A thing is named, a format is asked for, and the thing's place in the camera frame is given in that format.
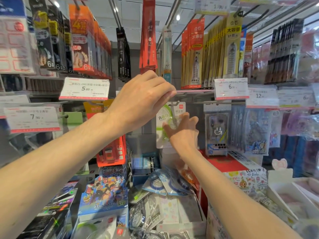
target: gray wall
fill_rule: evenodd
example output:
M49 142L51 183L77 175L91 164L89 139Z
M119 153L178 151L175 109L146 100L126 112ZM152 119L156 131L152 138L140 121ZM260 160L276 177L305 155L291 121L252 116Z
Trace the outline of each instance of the gray wall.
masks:
M131 59L131 72L132 77L140 73L139 70L139 50L130 50ZM177 90L181 89L181 52L175 52L172 55L172 84ZM112 68L113 76L117 76L117 49L112 52ZM124 83L118 78L111 81L109 97L115 96L115 91L123 87ZM187 104L186 111L190 116L198 116L200 121L204 120L203 105ZM199 144L203 144L205 148L205 124L199 122L197 129L200 131ZM132 147L134 154L140 155L141 153L153 152L156 150L156 119L153 118L143 127L130 132L126 136L127 141Z

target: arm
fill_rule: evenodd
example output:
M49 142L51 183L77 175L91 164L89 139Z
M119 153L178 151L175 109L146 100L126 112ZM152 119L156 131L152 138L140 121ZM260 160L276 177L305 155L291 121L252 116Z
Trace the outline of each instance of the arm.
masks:
M153 71L138 75L106 112L0 169L5 192L0 197L0 238L15 239L87 161L148 122L175 94L175 88Z
M181 159L191 168L202 185L218 218L233 239L301 238L285 222L253 201L197 150L197 117L186 112L176 130L164 129Z

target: ceiling light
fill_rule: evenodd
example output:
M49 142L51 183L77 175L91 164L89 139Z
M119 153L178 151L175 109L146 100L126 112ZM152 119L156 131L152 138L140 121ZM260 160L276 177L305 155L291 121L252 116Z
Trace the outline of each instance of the ceiling light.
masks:
M60 4L57 1L54 1L54 5L56 5L57 8L60 7Z

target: ceiling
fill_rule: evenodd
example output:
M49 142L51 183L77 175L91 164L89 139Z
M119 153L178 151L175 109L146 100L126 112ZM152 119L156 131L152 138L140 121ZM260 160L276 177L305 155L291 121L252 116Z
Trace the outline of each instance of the ceiling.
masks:
M60 5L59 9L65 14L68 15L67 4L73 3L72 0L52 0L57 1ZM162 28L165 25L165 22L168 18L169 12L173 5L174 0L156 0L155 6L155 19L158 21L158 26L156 26L156 40L159 39L159 36L162 32ZM121 21L122 26L125 29L126 37L130 43L140 43L141 40L141 27L142 27L142 2L143 0L115 0L116 7L118 9L118 15ZM108 0L87 0L86 5L92 11L95 19L98 21L99 25L105 30L107 37L116 42L116 30L117 27L116 21L113 16L110 4ZM235 2L231 10L237 11L238 8L242 6L242 10L245 12L249 11L251 7L244 7L237 2ZM279 12L280 7L275 5L261 5L256 8L254 11L249 13L244 18L244 24L249 24L250 22L256 20L261 14L263 14L267 9L269 12L267 15L271 15L272 12ZM189 22L194 11L194 0L182 0L178 11L176 14L180 15L180 20L177 21L176 18L173 19L171 24L173 41L181 33L185 25ZM215 16L205 16L205 26L213 20Z

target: anime card box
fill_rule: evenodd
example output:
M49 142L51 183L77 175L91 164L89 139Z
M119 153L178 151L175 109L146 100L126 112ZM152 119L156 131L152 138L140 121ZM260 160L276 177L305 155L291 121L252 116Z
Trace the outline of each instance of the anime card box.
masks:
M82 193L78 217L80 221L108 215L125 214L128 207L128 189L123 177L98 176Z

